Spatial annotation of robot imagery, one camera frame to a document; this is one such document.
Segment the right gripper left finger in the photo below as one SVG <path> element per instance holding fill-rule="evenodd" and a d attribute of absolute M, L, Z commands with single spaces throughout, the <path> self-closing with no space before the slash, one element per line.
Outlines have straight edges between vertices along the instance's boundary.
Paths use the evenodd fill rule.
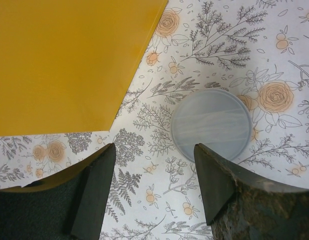
<path fill-rule="evenodd" d="M 0 240 L 97 240 L 115 161 L 110 143 L 49 177 L 0 189 Z"/>

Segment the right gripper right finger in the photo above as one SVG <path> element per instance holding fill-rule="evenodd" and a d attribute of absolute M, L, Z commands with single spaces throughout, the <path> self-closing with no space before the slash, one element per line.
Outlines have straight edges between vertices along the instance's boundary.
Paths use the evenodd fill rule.
<path fill-rule="evenodd" d="M 194 158 L 215 240 L 309 240 L 309 189 L 260 176 L 201 143 Z"/>

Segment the wide yellow can clear lid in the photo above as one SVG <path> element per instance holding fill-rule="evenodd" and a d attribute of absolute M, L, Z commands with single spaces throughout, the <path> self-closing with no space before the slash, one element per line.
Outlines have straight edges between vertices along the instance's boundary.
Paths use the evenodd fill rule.
<path fill-rule="evenodd" d="M 189 94 L 176 106 L 170 132 L 176 149 L 192 163 L 196 144 L 233 161 L 250 142 L 252 119 L 238 97 L 210 88 Z"/>

